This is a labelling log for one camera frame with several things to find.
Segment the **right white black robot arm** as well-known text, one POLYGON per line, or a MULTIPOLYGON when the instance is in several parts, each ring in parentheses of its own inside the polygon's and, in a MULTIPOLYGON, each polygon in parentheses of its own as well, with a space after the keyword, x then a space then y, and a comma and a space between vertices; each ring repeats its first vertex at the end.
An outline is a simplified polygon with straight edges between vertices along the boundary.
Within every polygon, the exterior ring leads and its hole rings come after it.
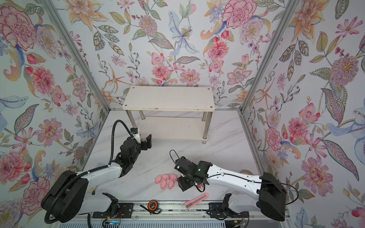
POLYGON ((260 211, 269 219, 285 220, 287 191, 272 174, 246 175, 207 161, 195 164, 183 156, 174 163, 174 169, 181 174, 177 182, 182 191, 200 184, 222 186, 235 191, 223 200, 224 210, 236 214, 260 211))

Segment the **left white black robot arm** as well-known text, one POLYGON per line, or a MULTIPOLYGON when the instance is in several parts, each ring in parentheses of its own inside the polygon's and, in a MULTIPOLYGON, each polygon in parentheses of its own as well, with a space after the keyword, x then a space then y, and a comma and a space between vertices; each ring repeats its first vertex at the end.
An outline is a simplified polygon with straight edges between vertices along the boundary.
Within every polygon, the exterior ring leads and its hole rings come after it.
POLYGON ((128 138, 113 160, 116 166, 103 165, 83 173, 63 172, 41 201, 41 207, 46 211, 45 223, 65 223, 77 215, 95 212, 115 217, 121 211, 118 199, 107 192, 96 195, 89 190, 127 175, 141 151, 151 147, 151 135, 140 143, 128 138))

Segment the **white two-tier shelf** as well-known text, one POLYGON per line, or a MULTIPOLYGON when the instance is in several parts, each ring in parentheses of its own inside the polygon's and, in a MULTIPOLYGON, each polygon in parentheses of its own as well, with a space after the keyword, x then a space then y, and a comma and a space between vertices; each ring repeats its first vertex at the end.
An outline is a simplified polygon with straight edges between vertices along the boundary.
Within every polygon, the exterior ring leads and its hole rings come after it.
POLYGON ((142 138, 206 144, 215 104, 210 87, 135 85, 123 110, 142 138))

